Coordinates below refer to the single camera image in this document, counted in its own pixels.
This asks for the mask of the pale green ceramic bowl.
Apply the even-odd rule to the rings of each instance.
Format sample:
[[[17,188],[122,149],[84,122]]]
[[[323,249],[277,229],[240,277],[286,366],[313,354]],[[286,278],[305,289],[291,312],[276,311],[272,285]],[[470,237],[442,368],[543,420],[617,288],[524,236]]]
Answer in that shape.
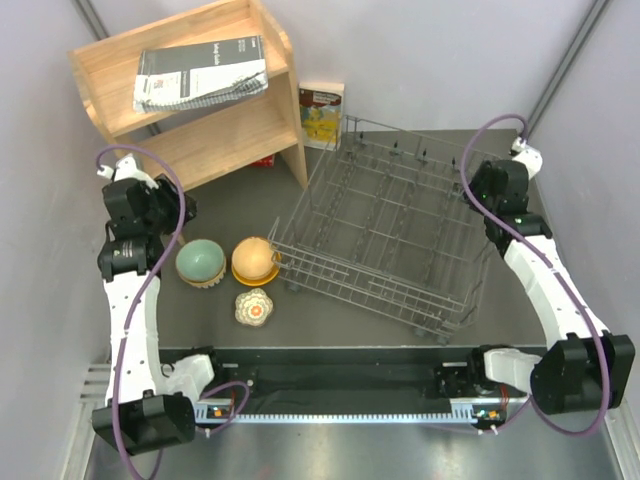
[[[180,248],[175,265],[178,274],[187,281],[204,283],[225,270],[226,257],[217,242],[198,239]]]

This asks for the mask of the grey wire dish rack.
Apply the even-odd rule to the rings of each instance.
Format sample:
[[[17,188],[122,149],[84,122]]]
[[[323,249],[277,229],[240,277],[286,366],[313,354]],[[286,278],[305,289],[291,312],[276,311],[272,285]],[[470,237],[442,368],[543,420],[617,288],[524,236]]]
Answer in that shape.
[[[479,316],[491,248],[462,184],[488,159],[345,117],[269,232],[282,279],[449,342]]]

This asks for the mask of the beige bird-pattern bowl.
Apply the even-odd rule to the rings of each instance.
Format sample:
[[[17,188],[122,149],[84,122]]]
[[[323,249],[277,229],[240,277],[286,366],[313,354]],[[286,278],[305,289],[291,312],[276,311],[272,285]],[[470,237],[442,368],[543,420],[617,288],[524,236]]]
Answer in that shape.
[[[232,253],[232,266],[242,277],[258,280],[267,276],[274,267],[273,250],[262,237],[242,240]]]

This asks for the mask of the floral patterned ceramic bowl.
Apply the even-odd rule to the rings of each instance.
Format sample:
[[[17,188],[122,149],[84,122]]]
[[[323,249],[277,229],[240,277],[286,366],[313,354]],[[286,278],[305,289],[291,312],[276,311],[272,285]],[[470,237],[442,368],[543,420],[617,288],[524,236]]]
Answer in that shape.
[[[273,300],[261,288],[254,288],[236,297],[235,319],[242,325],[261,327],[273,311]]]

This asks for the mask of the yellow plastic bowl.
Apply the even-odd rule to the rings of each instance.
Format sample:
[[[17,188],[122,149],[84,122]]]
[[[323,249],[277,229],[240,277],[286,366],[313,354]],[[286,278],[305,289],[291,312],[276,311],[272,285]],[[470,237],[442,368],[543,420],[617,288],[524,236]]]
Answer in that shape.
[[[263,276],[259,277],[259,278],[255,278],[255,279],[250,279],[246,276],[243,276],[237,269],[236,269],[236,262],[237,260],[240,259],[240,256],[237,255],[236,253],[234,253],[232,255],[231,258],[231,272],[234,276],[234,278],[241,284],[245,285],[245,286],[249,286],[249,287],[261,287],[263,285],[266,285],[268,283],[270,283],[271,281],[273,281],[280,272],[280,267],[279,265],[276,263],[277,260],[280,259],[280,255],[277,253],[272,253],[270,255],[270,262],[271,262],[271,268],[268,272],[266,272]]]

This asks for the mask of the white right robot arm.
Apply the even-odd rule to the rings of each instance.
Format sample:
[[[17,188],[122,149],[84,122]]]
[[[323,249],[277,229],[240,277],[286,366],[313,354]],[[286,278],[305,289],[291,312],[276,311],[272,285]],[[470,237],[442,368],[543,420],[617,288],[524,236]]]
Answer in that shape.
[[[559,259],[551,229],[528,209],[529,171],[515,160],[485,160],[465,198],[486,208],[485,232],[516,275],[542,325],[543,356],[514,347],[476,349],[466,380],[487,396],[502,384],[532,396],[547,415],[620,406],[635,347],[614,335],[589,309]]]

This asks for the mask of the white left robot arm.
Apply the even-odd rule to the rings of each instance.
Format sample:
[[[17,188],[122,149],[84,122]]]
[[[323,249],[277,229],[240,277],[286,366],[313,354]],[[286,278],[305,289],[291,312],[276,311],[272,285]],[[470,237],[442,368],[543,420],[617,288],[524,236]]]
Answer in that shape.
[[[188,443],[195,436],[194,406],[201,393],[226,387],[225,370],[209,350],[162,369],[157,328],[162,238],[180,220],[196,215],[196,203],[181,197],[164,174],[153,181],[120,178],[102,189],[110,215],[97,265],[107,295],[113,367],[105,405],[92,413],[95,433],[130,456]]]

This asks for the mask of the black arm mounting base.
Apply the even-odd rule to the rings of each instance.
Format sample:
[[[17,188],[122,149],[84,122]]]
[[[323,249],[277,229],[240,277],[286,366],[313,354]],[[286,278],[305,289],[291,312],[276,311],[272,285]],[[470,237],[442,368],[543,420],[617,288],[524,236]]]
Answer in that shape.
[[[501,401],[498,389],[471,383],[468,347],[163,348],[160,360],[203,353],[215,385],[248,385],[246,415],[420,415],[448,413],[454,399]]]

